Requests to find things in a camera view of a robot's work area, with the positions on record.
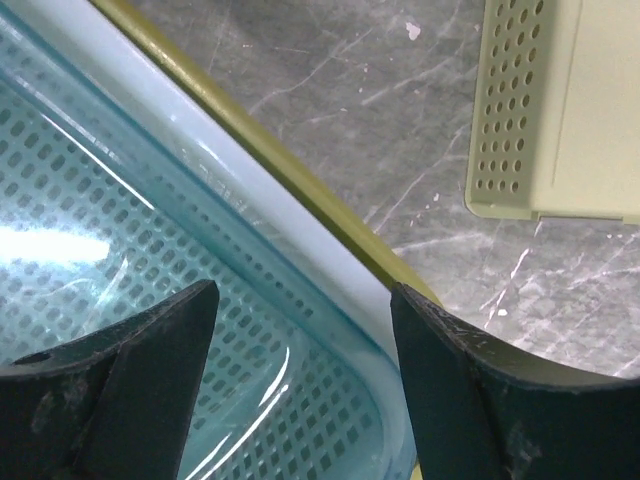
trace translucent basket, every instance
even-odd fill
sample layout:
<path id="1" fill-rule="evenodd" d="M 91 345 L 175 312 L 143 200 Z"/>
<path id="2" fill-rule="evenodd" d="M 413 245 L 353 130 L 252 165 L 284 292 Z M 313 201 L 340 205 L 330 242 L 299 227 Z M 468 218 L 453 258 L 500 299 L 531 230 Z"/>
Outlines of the translucent basket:
<path id="1" fill-rule="evenodd" d="M 404 479 L 387 356 L 0 5 L 0 364 L 202 278 L 220 308 L 182 479 Z"/>
<path id="2" fill-rule="evenodd" d="M 640 4 L 488 0 L 466 202 L 640 222 Z"/>

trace gray floor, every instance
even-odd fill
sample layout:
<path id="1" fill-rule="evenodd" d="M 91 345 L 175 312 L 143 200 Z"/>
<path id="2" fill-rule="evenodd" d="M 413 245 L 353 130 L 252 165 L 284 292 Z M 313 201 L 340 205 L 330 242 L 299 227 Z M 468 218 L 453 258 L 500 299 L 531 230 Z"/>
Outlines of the gray floor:
<path id="1" fill-rule="evenodd" d="M 135 0 L 416 269 L 534 353 L 640 375 L 640 231 L 463 201 L 481 0 Z"/>

